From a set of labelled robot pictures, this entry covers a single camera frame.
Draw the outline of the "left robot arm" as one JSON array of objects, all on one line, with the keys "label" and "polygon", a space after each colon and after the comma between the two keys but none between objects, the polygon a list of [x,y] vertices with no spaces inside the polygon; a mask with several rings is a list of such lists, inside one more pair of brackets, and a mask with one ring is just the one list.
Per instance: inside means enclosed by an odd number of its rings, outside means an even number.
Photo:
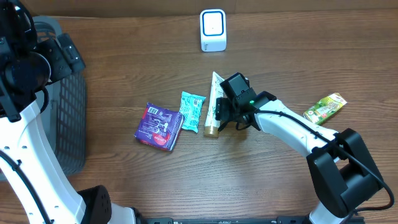
[{"label": "left robot arm", "polygon": [[45,135],[37,92],[84,68],[68,34],[39,42],[25,5],[1,2],[1,171],[31,223],[144,223],[102,185],[76,191]]}]

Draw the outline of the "white tube with gold cap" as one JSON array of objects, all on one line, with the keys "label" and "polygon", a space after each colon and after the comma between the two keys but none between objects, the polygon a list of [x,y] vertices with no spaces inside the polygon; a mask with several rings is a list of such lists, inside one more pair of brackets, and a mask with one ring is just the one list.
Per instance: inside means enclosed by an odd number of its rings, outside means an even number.
[{"label": "white tube with gold cap", "polygon": [[205,136],[211,138],[218,138],[219,135],[218,128],[220,127],[220,121],[216,120],[216,100],[222,98],[224,95],[223,89],[220,86],[220,83],[223,81],[224,78],[216,72],[212,73],[209,106],[205,121]]}]

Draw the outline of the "purple sanitary pad pack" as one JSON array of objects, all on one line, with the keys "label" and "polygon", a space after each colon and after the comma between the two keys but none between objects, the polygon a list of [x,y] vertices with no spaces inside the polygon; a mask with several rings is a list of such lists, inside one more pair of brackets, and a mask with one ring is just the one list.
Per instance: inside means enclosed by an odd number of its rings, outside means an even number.
[{"label": "purple sanitary pad pack", "polygon": [[134,136],[143,144],[173,151],[183,122],[180,112],[147,103]]}]

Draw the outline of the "yellow green sachet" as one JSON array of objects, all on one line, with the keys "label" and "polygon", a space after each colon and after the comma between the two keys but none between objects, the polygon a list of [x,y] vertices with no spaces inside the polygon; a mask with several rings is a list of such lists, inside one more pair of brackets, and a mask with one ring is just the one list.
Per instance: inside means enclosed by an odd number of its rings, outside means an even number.
[{"label": "yellow green sachet", "polygon": [[315,103],[303,113],[304,118],[321,125],[337,113],[347,101],[339,94],[332,93]]}]

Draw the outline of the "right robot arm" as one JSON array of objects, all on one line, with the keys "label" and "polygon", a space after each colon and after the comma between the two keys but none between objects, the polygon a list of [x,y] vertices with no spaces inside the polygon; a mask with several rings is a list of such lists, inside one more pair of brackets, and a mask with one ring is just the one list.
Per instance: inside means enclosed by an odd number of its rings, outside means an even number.
[{"label": "right robot arm", "polygon": [[395,198],[361,135],[311,123],[268,92],[251,90],[216,100],[220,130],[235,122],[278,137],[307,161],[319,204],[306,223],[348,223],[354,214],[382,211]]}]

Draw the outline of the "teal wet wipes packet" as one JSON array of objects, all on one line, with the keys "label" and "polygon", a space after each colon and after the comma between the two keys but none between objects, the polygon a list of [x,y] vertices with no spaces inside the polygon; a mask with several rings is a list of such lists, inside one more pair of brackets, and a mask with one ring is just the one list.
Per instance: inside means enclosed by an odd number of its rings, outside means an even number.
[{"label": "teal wet wipes packet", "polygon": [[201,109],[206,100],[205,96],[194,95],[183,91],[179,112],[184,117],[182,128],[198,132],[198,124],[201,116]]}]

